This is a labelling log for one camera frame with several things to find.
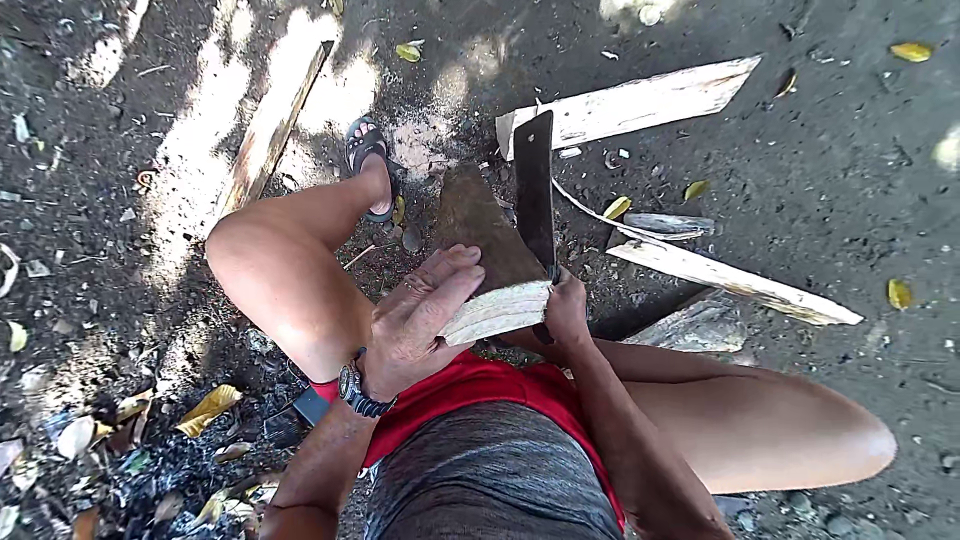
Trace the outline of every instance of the wristwatch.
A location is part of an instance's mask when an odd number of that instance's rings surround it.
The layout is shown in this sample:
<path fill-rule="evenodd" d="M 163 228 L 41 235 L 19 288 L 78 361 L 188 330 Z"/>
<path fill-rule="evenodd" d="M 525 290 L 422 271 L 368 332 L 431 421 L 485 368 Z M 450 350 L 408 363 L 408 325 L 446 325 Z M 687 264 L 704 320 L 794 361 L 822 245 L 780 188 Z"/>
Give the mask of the wristwatch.
<path fill-rule="evenodd" d="M 340 370 L 340 399 L 350 405 L 350 408 L 354 411 L 367 418 L 377 418 L 394 406 L 396 397 L 388 403 L 383 403 L 364 395 L 360 387 L 363 378 L 360 375 L 360 370 L 357 369 L 357 359 L 366 351 L 366 347 L 361 348 L 357 357 Z"/>

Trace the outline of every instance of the thigh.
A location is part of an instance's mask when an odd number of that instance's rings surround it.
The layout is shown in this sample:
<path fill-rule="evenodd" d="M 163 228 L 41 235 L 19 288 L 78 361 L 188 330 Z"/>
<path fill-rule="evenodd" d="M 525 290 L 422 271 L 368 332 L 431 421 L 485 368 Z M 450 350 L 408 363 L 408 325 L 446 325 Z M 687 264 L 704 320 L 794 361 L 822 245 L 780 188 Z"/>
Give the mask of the thigh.
<path fill-rule="evenodd" d="M 766 374 L 623 384 L 710 493 L 847 483 L 893 459 L 893 435 L 866 409 L 819 384 Z"/>

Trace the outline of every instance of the hand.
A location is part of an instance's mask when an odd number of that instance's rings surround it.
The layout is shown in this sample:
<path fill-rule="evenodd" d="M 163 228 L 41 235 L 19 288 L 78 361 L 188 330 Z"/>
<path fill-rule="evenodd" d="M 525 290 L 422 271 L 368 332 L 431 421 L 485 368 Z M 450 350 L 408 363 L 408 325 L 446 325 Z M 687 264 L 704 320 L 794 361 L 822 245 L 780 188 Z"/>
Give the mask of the hand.
<path fill-rule="evenodd" d="M 370 344 L 357 360 L 366 395 L 389 402 L 473 345 L 449 347 L 437 334 L 484 280 L 479 261 L 478 247 L 438 250 L 377 304 Z"/>
<path fill-rule="evenodd" d="M 561 346 L 589 342 L 587 328 L 587 292 L 584 284 L 560 266 L 560 282 L 554 285 L 546 303 L 543 321 L 550 336 Z"/>

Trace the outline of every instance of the red shorts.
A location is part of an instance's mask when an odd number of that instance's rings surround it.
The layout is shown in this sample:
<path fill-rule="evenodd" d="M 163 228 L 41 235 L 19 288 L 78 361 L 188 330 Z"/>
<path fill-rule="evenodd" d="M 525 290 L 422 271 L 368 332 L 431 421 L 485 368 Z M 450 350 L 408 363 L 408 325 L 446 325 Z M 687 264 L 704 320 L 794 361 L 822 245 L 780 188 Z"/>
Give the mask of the red shorts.
<path fill-rule="evenodd" d="M 336 388 L 335 381 L 312 385 L 324 397 L 330 394 L 330 386 Z M 462 406 L 494 401 L 514 402 L 534 409 L 553 420 L 583 447 L 622 530 L 623 507 L 613 493 L 600 454 L 587 435 L 577 390 L 552 364 L 516 369 L 506 362 L 486 360 L 469 351 L 460 353 L 443 370 L 400 393 L 396 405 L 380 418 L 373 431 L 363 466 L 376 463 L 433 418 Z"/>

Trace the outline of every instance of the person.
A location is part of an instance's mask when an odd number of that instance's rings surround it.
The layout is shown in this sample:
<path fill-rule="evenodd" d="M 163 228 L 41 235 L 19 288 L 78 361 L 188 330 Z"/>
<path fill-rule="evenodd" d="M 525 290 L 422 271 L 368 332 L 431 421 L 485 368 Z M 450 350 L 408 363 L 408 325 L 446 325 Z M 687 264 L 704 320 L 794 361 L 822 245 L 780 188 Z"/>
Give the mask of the person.
<path fill-rule="evenodd" d="M 555 342 L 503 336 L 545 359 L 525 369 L 437 337 L 484 279 L 476 247 L 435 252 L 372 304 L 333 254 L 365 213 L 385 221 L 396 182 L 368 117 L 347 147 L 354 176 L 241 209 L 206 242 L 231 300 L 332 400 L 264 538 L 334 538 L 364 467 L 367 538 L 622 538 L 624 522 L 645 539 L 732 538 L 710 494 L 853 482 L 894 458 L 883 423 L 822 385 L 591 338 L 567 272 L 545 312 Z"/>

